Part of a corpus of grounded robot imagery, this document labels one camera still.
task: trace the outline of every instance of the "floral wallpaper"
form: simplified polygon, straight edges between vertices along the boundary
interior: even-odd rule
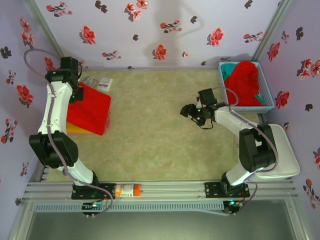
[[[300,165],[293,181],[310,239],[320,236],[319,8],[317,0],[293,1],[259,59],[276,105],[267,121],[283,126]]]
[[[64,54],[85,61],[89,69],[217,68],[221,59],[251,60],[279,4],[279,0],[34,2]]]
[[[6,240],[40,164],[29,135],[38,132],[47,99],[46,85],[27,68],[23,54],[33,48],[53,50],[23,1],[2,1],[0,16],[0,214],[5,216],[0,239]],[[58,66],[42,52],[30,52],[27,59],[43,75]]]

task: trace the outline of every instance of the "red towel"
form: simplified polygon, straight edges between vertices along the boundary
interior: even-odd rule
[[[83,87],[83,101],[69,103],[67,122],[98,135],[105,134],[111,97],[82,82],[79,86]]]
[[[233,90],[239,98],[237,106],[263,106],[255,95],[259,94],[258,69],[249,61],[239,62],[232,74],[224,81],[226,88]],[[232,92],[226,91],[229,105],[236,103]]]

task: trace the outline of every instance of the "pill bottle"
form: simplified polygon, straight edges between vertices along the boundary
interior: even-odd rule
[[[115,197],[138,197],[140,196],[140,184],[116,184]]]

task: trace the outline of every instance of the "teal cloth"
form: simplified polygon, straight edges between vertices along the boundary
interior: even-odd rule
[[[221,72],[222,72],[222,77],[223,81],[225,81],[234,71],[235,67],[237,64],[234,63],[225,63],[221,65]],[[259,102],[263,105],[265,105],[264,99],[261,97],[260,92],[259,94],[255,95],[256,99],[259,100]]]

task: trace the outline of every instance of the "red cloth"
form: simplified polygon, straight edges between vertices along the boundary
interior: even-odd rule
[[[105,134],[111,97],[82,82],[79,86],[83,87],[83,101],[69,103],[67,122],[98,135]]]
[[[258,69],[249,61],[239,62],[232,74],[224,81],[226,88],[233,90],[239,98],[237,106],[263,106],[255,95],[259,94]],[[226,91],[229,104],[236,103],[236,97]]]

